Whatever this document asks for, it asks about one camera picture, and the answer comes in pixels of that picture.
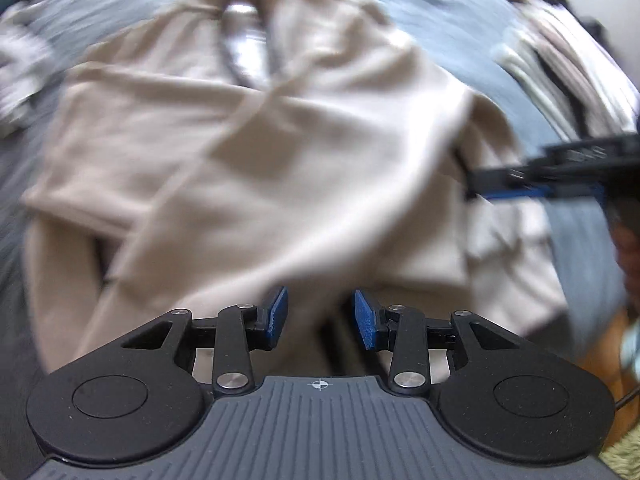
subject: black cable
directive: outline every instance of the black cable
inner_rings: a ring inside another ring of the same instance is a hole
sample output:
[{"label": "black cable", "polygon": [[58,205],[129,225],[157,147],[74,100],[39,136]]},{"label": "black cable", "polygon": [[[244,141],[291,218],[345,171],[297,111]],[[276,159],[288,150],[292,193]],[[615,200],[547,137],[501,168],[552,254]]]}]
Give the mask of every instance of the black cable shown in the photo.
[{"label": "black cable", "polygon": [[622,399],[616,402],[616,411],[624,408],[628,403],[634,400],[640,394],[640,384],[636,384],[636,387],[626,394]]}]

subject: white towel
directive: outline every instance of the white towel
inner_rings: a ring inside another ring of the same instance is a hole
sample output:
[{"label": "white towel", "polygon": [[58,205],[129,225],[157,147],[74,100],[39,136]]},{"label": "white towel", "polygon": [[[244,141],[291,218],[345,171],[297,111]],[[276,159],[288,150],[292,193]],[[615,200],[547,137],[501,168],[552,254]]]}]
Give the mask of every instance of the white towel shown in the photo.
[{"label": "white towel", "polygon": [[49,43],[26,25],[46,2],[19,2],[0,16],[0,136],[28,126],[28,99],[39,92],[54,70]]}]

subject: blue gripper pad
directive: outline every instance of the blue gripper pad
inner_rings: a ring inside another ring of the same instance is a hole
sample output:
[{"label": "blue gripper pad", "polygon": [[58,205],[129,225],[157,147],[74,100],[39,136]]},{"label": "blue gripper pad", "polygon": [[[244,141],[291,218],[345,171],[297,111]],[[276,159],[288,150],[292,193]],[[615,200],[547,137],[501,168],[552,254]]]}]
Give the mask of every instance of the blue gripper pad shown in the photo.
[{"label": "blue gripper pad", "polygon": [[504,189],[500,191],[483,193],[482,197],[486,200],[512,200],[513,198],[520,198],[529,196],[532,198],[544,198],[551,194],[551,186],[538,186],[521,189]]},{"label": "blue gripper pad", "polygon": [[276,348],[280,333],[287,320],[289,310],[289,292],[283,287],[269,309],[269,325],[267,327],[267,339],[271,348]]},{"label": "blue gripper pad", "polygon": [[614,480],[588,457],[555,467],[498,462],[466,448],[417,397],[373,377],[267,377],[223,397],[161,456],[95,469],[48,459],[30,480]]},{"label": "blue gripper pad", "polygon": [[373,350],[376,347],[376,313],[367,303],[362,291],[356,290],[353,295],[353,309],[358,330],[364,343],[364,348]]}]

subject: crosshair marking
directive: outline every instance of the crosshair marking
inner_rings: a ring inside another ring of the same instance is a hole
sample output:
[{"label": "crosshair marking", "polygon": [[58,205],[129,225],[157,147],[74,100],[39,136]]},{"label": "crosshair marking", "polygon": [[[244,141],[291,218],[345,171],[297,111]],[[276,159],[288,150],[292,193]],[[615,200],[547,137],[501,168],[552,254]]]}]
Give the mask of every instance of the crosshair marking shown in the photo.
[{"label": "crosshair marking", "polygon": [[327,381],[323,380],[323,379],[318,379],[317,381],[313,381],[312,383],[308,384],[309,386],[313,386],[316,390],[324,390],[325,388],[328,388],[329,386],[333,386],[332,384],[329,384]]}]

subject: green rug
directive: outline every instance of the green rug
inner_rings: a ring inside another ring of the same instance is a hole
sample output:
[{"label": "green rug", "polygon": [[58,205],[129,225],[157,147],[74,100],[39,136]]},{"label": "green rug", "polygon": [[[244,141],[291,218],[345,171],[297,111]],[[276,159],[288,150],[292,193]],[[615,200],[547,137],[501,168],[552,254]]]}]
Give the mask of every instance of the green rug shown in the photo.
[{"label": "green rug", "polygon": [[625,480],[640,480],[640,425],[601,453],[600,458]]}]

